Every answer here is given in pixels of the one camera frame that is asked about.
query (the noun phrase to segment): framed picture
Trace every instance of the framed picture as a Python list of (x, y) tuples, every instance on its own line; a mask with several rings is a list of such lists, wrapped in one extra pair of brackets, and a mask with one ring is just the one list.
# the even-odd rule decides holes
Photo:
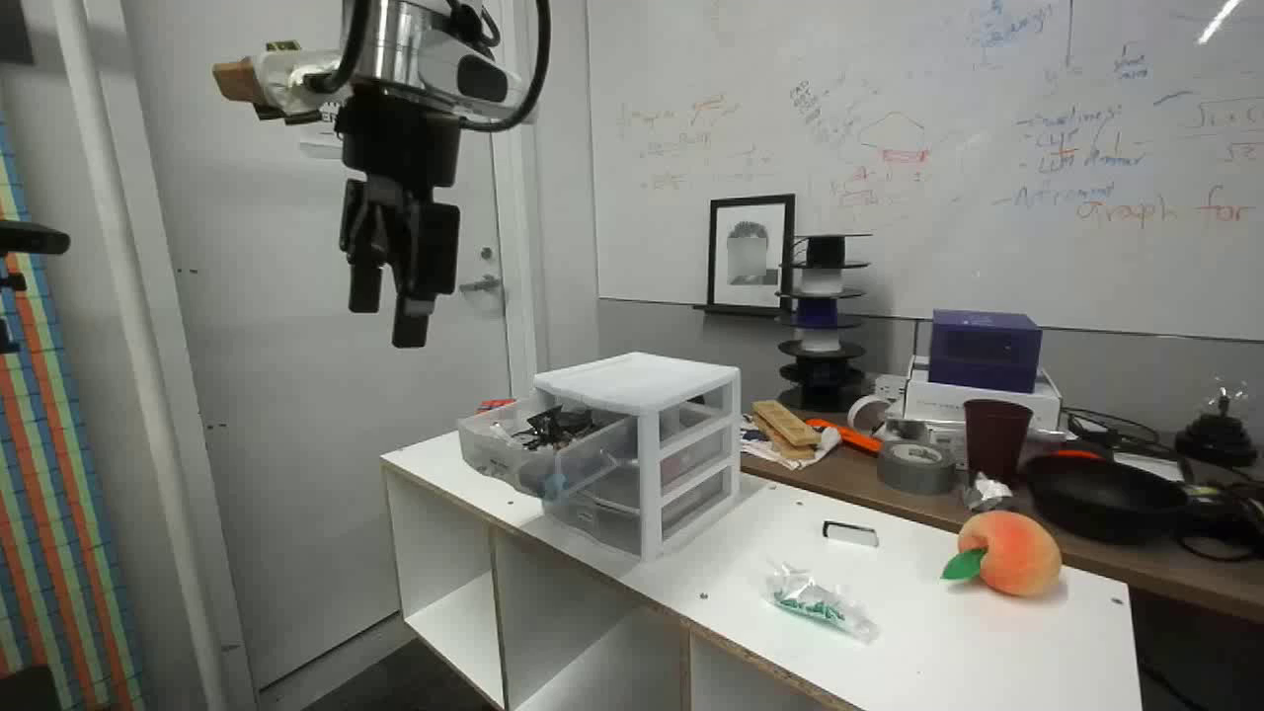
[(709, 202), (707, 311), (783, 311), (792, 193)]

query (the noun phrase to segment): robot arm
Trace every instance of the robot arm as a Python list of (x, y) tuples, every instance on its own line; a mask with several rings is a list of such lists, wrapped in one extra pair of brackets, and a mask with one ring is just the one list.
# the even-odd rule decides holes
[(537, 0), (537, 27), (525, 91), (495, 59), (503, 31), (482, 0), (353, 0), (345, 52), (285, 41), (213, 69), (222, 95), (259, 119), (335, 110), (345, 165), (363, 176), (345, 189), (341, 234), (353, 311), (380, 310), (380, 268), (391, 268), (393, 347), (424, 347), (436, 297), (455, 294), (463, 213), (439, 206), (436, 186), (455, 186), (463, 130), (515, 130), (537, 107), (547, 0)]

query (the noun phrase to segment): small packet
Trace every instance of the small packet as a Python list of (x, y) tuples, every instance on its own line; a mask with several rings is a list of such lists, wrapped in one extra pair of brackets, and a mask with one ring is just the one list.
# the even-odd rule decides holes
[(865, 646), (877, 639), (877, 625), (840, 592), (817, 584), (804, 571), (790, 571), (775, 560), (767, 584), (783, 612), (815, 622), (821, 627), (836, 627)]

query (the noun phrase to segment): striped curtain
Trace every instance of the striped curtain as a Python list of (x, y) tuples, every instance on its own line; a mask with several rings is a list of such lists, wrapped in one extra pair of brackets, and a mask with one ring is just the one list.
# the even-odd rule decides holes
[[(0, 217), (27, 217), (2, 128)], [(142, 689), (42, 257), (2, 257), (0, 273), (27, 281), (0, 289), (14, 347), (0, 354), (0, 676), (48, 663), (63, 706), (131, 711)]]

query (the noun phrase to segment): green leaf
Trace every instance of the green leaf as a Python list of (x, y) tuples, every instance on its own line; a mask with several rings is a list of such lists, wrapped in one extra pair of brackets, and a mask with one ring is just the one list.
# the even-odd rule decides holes
[(964, 548), (942, 564), (942, 580), (979, 580), (982, 548)]

